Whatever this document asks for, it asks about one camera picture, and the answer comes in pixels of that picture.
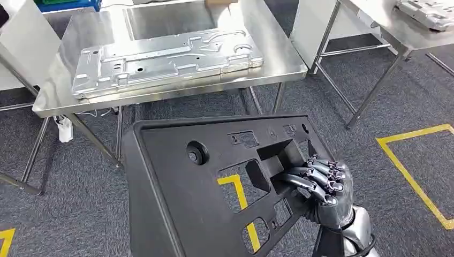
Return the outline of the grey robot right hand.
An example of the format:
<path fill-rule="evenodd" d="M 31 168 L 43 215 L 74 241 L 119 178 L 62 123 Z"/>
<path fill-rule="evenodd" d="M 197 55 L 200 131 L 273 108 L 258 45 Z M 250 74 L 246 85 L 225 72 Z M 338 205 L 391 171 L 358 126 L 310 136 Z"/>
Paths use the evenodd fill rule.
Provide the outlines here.
<path fill-rule="evenodd" d="M 353 179 L 345 162 L 313 154 L 303 166 L 279 173 L 276 180 L 304 192 L 299 211 L 311 222 L 332 229 L 352 222 Z"/>

